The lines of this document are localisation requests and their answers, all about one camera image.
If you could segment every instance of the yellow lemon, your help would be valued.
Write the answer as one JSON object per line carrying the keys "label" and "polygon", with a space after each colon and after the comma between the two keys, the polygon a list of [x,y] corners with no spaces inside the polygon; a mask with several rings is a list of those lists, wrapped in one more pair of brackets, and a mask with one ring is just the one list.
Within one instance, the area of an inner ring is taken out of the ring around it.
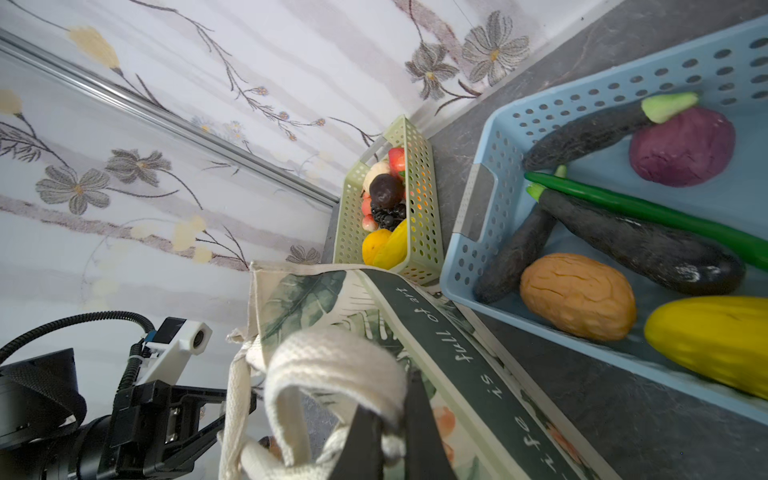
{"label": "yellow lemon", "polygon": [[373,259],[376,258],[376,255],[391,236],[392,232],[384,228],[369,233],[366,239],[362,241],[362,261],[366,265],[373,265]]}
{"label": "yellow lemon", "polygon": [[373,266],[389,270],[399,265],[408,256],[408,222],[400,222],[400,225],[392,232],[389,241],[382,248],[376,258],[373,259]]}

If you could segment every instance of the potato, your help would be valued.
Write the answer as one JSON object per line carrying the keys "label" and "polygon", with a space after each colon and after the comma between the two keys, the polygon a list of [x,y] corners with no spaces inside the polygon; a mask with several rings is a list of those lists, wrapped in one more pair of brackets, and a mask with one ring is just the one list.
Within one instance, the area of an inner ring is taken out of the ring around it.
{"label": "potato", "polygon": [[637,320],[627,277],[583,255],[553,253],[536,260],[523,272],[520,296],[533,313],[587,339],[623,339]]}

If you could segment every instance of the purple round vegetable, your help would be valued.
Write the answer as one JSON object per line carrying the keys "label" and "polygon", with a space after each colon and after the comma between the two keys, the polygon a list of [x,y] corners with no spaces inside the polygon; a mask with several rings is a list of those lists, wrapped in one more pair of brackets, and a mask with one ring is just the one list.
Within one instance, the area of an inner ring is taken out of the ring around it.
{"label": "purple round vegetable", "polygon": [[725,115],[694,107],[638,131],[632,137],[629,158],[645,180],[691,187],[725,170],[735,145],[736,130]]}

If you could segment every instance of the yellow vegetable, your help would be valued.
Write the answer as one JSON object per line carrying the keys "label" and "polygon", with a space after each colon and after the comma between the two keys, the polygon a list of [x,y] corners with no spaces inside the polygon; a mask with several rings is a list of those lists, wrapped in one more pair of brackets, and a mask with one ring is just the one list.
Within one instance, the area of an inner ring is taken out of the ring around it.
{"label": "yellow vegetable", "polygon": [[373,266],[389,270],[399,265],[408,256],[408,221],[400,222],[400,225],[392,232],[392,236],[373,260]]}
{"label": "yellow vegetable", "polygon": [[694,372],[768,399],[768,298],[699,296],[667,303],[648,317],[645,338]]}
{"label": "yellow vegetable", "polygon": [[392,232],[385,228],[366,235],[365,240],[362,241],[362,261],[366,265],[373,265],[373,259],[376,258],[376,254],[387,244],[391,236]]}

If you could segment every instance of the canvas bag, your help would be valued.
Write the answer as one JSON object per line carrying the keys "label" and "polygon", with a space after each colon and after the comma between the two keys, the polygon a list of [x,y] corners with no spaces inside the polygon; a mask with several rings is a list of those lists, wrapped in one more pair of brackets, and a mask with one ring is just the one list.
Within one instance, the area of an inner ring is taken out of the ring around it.
{"label": "canvas bag", "polygon": [[[619,478],[471,310],[372,267],[254,263],[251,276],[248,326],[230,336],[243,347],[230,367],[220,478],[327,478],[358,405],[399,422],[412,364],[459,480]],[[266,373],[282,462],[243,434],[255,372]],[[314,463],[299,391],[339,419]],[[405,446],[390,432],[385,478],[404,478]]]}

